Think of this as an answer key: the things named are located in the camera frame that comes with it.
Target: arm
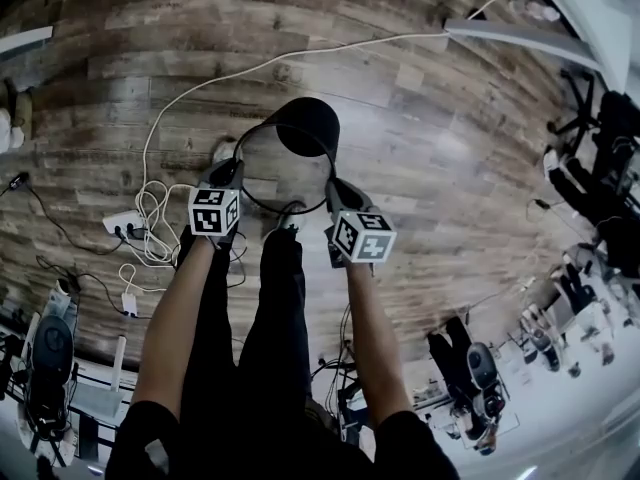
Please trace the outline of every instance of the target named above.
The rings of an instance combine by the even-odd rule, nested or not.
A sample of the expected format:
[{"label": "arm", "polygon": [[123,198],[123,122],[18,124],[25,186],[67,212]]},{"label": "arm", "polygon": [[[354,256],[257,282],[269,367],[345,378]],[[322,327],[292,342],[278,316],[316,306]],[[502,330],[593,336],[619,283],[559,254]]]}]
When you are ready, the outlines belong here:
[{"label": "arm", "polygon": [[196,238],[149,323],[132,404],[156,402],[180,419],[182,385],[196,333],[213,245]]},{"label": "arm", "polygon": [[378,427],[392,414],[412,411],[402,379],[400,350],[377,297],[369,265],[348,264],[349,301],[358,377]]}]

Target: black sleeve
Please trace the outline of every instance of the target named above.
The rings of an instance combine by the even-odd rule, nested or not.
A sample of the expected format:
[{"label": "black sleeve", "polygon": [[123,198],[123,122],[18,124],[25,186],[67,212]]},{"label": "black sleeve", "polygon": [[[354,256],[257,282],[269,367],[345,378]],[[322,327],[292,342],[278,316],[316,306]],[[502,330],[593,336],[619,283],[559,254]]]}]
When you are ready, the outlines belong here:
[{"label": "black sleeve", "polygon": [[376,430],[376,469],[397,474],[415,463],[428,469],[429,478],[458,480],[458,472],[433,438],[429,427],[413,412],[389,416]]},{"label": "black sleeve", "polygon": [[138,402],[120,426],[106,478],[168,478],[175,471],[180,425],[166,407]]}]

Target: wooden floor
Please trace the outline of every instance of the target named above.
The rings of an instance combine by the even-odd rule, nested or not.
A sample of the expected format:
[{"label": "wooden floor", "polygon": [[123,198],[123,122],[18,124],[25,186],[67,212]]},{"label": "wooden floor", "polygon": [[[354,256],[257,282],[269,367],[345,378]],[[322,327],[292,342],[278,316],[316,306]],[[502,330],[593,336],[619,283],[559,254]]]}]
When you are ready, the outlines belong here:
[{"label": "wooden floor", "polygon": [[[0,21],[0,33],[53,24],[54,39],[0,64],[3,78],[34,86],[35,132],[21,150],[0,157],[0,178],[29,171],[76,241],[113,246],[101,220],[134,207],[149,127],[185,89],[290,50],[438,31],[443,18],[466,16],[485,1],[30,0]],[[508,1],[487,16],[524,23]],[[534,207],[530,222],[525,216],[532,197],[557,200],[540,159],[546,121],[566,110],[558,69],[556,59],[532,51],[448,38],[280,62],[209,86],[168,111],[151,142],[149,177],[194,183],[222,137],[238,137],[293,98],[321,98],[342,124],[339,175],[368,192],[399,229],[378,279],[405,358],[424,355],[425,333],[443,319],[503,292],[472,310],[476,337],[499,342],[521,309],[518,283],[544,275],[577,240],[554,215]],[[257,137],[245,160],[247,186],[259,197],[315,204],[322,195],[326,166],[292,157],[277,141]],[[179,230],[186,203],[176,192],[167,216]],[[269,225],[249,204],[243,212],[247,281],[229,299],[239,339],[255,314],[260,240]],[[347,303],[344,272],[329,266],[328,225],[318,211],[301,237],[312,362],[318,353],[336,354]],[[0,200],[0,241],[0,295],[28,312],[41,310],[54,281],[37,254],[98,276],[118,306],[122,263],[138,267],[142,286],[165,287],[172,277],[170,269],[140,268],[125,248],[106,257],[73,249],[26,192]],[[236,248],[244,248],[241,238]],[[239,265],[231,270],[229,283],[238,282]],[[147,322],[118,315],[95,281],[83,285],[78,348],[111,357],[124,334],[127,361],[136,363]],[[151,315],[158,298],[139,293],[141,313]]]}]

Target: white cable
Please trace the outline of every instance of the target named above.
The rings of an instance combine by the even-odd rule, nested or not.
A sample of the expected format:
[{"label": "white cable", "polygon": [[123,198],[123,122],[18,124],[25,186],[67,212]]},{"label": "white cable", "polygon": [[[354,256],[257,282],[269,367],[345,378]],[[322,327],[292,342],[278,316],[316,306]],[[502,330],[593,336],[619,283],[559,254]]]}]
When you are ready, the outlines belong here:
[{"label": "white cable", "polygon": [[[480,7],[480,9],[474,12],[467,19],[472,20],[473,18],[475,18],[477,15],[479,15],[482,11],[484,11],[487,7],[489,7],[491,4],[493,4],[496,1],[498,0],[489,0],[486,4]],[[145,228],[144,255],[148,260],[159,263],[160,265],[149,265],[144,260],[142,260],[140,256],[136,254],[133,248],[131,248],[133,253],[142,262],[142,264],[147,267],[170,267],[174,263],[173,258],[175,256],[175,253],[180,252],[180,240],[176,235],[176,233],[171,228],[171,226],[169,225],[169,223],[166,221],[165,212],[167,208],[167,203],[169,202],[169,195],[171,194],[171,191],[174,188],[178,188],[178,187],[192,188],[192,185],[179,183],[167,188],[167,186],[164,183],[158,180],[151,180],[147,182],[147,150],[149,149],[149,143],[151,142],[151,138],[153,137],[153,134],[156,131],[156,128],[158,127],[158,123],[160,122],[160,119],[162,119],[162,116],[164,115],[164,113],[167,110],[169,110],[173,105],[175,105],[178,101],[180,101],[182,98],[184,98],[185,96],[188,96],[192,92],[195,92],[199,89],[202,89],[203,87],[214,84],[216,82],[222,82],[224,80],[230,80],[232,78],[248,75],[250,73],[253,73],[254,71],[258,71],[259,69],[269,66],[274,62],[278,62],[284,59],[289,59],[292,57],[299,57],[301,55],[311,55],[311,54],[320,54],[320,53],[335,53],[343,50],[362,48],[364,46],[388,43],[390,41],[398,41],[401,39],[425,39],[425,38],[435,38],[435,37],[449,37],[450,35],[451,34],[446,31],[436,32],[436,33],[400,34],[400,35],[395,35],[390,37],[383,37],[381,39],[371,39],[368,41],[359,41],[357,43],[342,44],[339,46],[333,46],[329,48],[320,48],[316,50],[300,50],[300,51],[283,53],[281,55],[273,57],[270,60],[263,62],[262,64],[258,64],[257,66],[254,66],[252,68],[248,68],[243,71],[238,71],[237,73],[232,73],[230,75],[220,76],[220,77],[212,78],[211,80],[207,80],[206,82],[198,84],[192,87],[191,89],[186,90],[182,94],[176,96],[167,105],[165,105],[165,107],[160,111],[160,113],[158,114],[158,117],[156,117],[153,125],[151,126],[151,130],[149,131],[149,135],[147,136],[147,140],[144,144],[144,150],[142,152],[142,179],[143,179],[142,187],[140,188],[140,191],[136,194],[136,197],[135,197],[136,209],[140,212],[140,215],[142,216],[142,220]],[[148,188],[151,185],[159,186],[161,189],[164,190],[164,197],[162,198],[161,202],[158,202],[158,199],[156,198],[156,196],[148,190]],[[144,200],[147,197],[151,199],[154,205],[149,214],[147,214],[147,211],[144,208]],[[175,247],[172,248],[166,242],[158,238],[158,236],[154,233],[154,229],[156,228],[156,225],[158,224],[159,220],[161,220],[162,223],[171,232],[171,235],[176,242]],[[150,249],[151,242],[153,242],[155,246],[160,248],[159,253]]]},{"label": "white cable", "polygon": [[[124,277],[122,277],[122,269],[125,267],[131,267],[133,269],[133,272],[131,273],[131,277],[129,279],[125,279]],[[151,293],[151,292],[164,292],[166,291],[165,288],[142,288],[141,286],[138,286],[137,284],[133,284],[133,278],[136,275],[136,267],[135,265],[132,265],[131,263],[124,263],[123,265],[120,266],[120,270],[118,270],[118,276],[120,277],[120,279],[122,279],[126,284],[127,284],[127,288],[124,291],[124,293],[128,293],[129,292],[129,288],[131,288],[132,286],[134,288],[137,288],[138,290],[144,292],[144,293]]]}]

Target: black pants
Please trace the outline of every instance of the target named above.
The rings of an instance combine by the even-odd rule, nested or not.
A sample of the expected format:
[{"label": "black pants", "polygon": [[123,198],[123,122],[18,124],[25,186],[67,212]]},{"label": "black pants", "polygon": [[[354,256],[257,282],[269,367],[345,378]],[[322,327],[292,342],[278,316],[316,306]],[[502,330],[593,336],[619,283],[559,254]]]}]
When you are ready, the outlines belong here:
[{"label": "black pants", "polygon": [[[567,265],[567,270],[569,269],[575,270],[573,265]],[[562,275],[560,277],[560,286],[569,299],[571,311],[573,311],[574,315],[577,315],[595,300],[595,293],[590,286],[584,286],[580,282],[580,278],[577,277],[577,272],[577,282],[571,273],[568,273],[569,275]]]},{"label": "black pants", "polygon": [[471,339],[458,317],[447,322],[447,334],[452,345],[440,334],[427,336],[431,356],[442,372],[449,394],[456,400],[461,395],[472,400],[480,391],[473,384],[467,365],[467,351],[471,346]]},{"label": "black pants", "polygon": [[562,198],[598,230],[607,243],[608,263],[628,277],[638,277],[640,222],[613,188],[596,180],[577,158],[566,163],[568,171],[584,188],[582,193],[560,169],[549,179]]},{"label": "black pants", "polygon": [[571,208],[585,217],[591,224],[597,226],[602,221],[613,216],[626,217],[629,210],[613,188],[596,180],[577,158],[571,158],[567,163],[567,170],[585,190],[578,188],[564,175],[561,169],[554,169],[549,173],[549,179],[558,194]]},{"label": "black pants", "polygon": [[[180,241],[178,268],[194,241],[189,228]],[[228,252],[216,251],[202,293],[181,424],[221,430],[243,424],[239,415],[251,410],[255,418],[250,421],[258,423],[260,408],[287,419],[303,415],[311,373],[302,246],[289,231],[276,230],[268,237],[260,263],[258,311],[237,367],[227,315],[229,262]]]}]

